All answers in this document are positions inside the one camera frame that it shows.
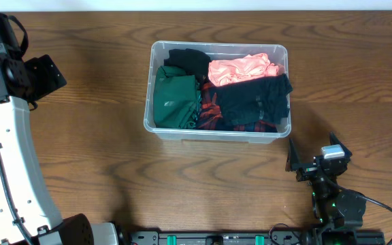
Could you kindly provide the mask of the red blue plaid shirt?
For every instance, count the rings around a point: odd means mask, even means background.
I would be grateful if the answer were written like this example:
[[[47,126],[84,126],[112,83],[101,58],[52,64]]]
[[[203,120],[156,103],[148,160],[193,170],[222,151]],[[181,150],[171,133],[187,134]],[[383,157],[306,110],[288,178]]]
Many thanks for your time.
[[[217,104],[216,87],[209,80],[201,86],[201,110],[195,128],[208,131],[247,131],[277,133],[275,125],[258,121],[246,125],[228,125]]]

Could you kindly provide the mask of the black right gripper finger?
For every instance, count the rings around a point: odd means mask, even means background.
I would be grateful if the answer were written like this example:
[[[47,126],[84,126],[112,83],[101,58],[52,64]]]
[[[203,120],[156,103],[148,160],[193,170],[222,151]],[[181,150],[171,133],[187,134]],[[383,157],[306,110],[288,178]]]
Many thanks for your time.
[[[286,172],[297,171],[301,165],[301,159],[295,147],[295,144],[291,138],[289,138],[289,151],[287,155],[287,161],[285,166]]]
[[[344,151],[345,157],[352,157],[352,152],[336,137],[334,132],[329,133],[329,141],[331,145],[339,145]]]

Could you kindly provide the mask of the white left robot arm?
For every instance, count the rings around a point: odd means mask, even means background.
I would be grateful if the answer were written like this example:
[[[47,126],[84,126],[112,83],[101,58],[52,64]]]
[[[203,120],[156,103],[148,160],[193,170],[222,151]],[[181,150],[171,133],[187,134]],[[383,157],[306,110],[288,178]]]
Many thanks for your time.
[[[29,40],[17,40],[17,24],[0,13],[0,244],[117,244],[114,224],[63,218],[46,188],[30,113],[66,80],[48,55],[23,59]]]

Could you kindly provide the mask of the dark navy garment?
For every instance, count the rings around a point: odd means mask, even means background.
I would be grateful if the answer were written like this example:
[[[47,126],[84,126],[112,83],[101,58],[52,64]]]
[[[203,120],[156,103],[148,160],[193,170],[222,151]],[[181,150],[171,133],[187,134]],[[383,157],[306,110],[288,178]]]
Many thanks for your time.
[[[218,87],[217,104],[229,125],[278,125],[290,113],[287,96],[292,90],[285,74],[264,77]]]

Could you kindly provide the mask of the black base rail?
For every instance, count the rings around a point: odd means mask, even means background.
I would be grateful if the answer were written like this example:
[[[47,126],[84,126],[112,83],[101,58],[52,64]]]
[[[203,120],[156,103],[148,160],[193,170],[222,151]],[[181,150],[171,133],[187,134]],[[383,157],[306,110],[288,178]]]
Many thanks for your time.
[[[299,231],[274,229],[266,233],[162,233],[138,231],[131,234],[135,245],[385,245],[381,232]]]

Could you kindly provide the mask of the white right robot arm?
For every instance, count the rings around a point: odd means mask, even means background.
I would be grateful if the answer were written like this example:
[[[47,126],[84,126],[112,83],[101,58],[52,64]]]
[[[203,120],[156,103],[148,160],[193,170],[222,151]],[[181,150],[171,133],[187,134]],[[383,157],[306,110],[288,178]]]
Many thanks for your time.
[[[354,243],[355,229],[363,225],[365,200],[337,183],[337,177],[348,169],[352,152],[333,133],[329,134],[329,141],[320,155],[304,163],[293,140],[289,140],[285,170],[295,172],[296,181],[311,186],[314,216],[320,221],[299,235],[300,244]]]

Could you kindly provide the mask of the dark green garment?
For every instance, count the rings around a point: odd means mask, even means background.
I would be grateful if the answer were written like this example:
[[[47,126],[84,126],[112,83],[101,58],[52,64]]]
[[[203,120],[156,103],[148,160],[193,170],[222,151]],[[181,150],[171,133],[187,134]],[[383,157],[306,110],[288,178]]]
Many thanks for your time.
[[[201,91],[194,75],[174,66],[158,68],[153,94],[156,127],[194,129],[200,107]]]

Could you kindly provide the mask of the black garment with tape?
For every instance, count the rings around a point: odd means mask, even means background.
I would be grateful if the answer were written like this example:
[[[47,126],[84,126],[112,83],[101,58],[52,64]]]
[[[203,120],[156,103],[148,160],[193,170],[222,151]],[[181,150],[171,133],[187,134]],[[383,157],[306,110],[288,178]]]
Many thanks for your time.
[[[202,51],[194,49],[172,49],[164,65],[175,66],[185,70],[187,75],[194,75],[198,83],[203,84],[208,78],[208,67],[211,58]]]

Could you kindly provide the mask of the pink garment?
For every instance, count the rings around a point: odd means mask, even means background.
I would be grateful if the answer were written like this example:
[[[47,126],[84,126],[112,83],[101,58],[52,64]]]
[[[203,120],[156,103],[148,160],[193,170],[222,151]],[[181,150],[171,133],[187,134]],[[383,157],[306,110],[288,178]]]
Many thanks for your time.
[[[272,63],[266,53],[214,60],[208,66],[208,79],[217,87],[277,75],[279,66]]]

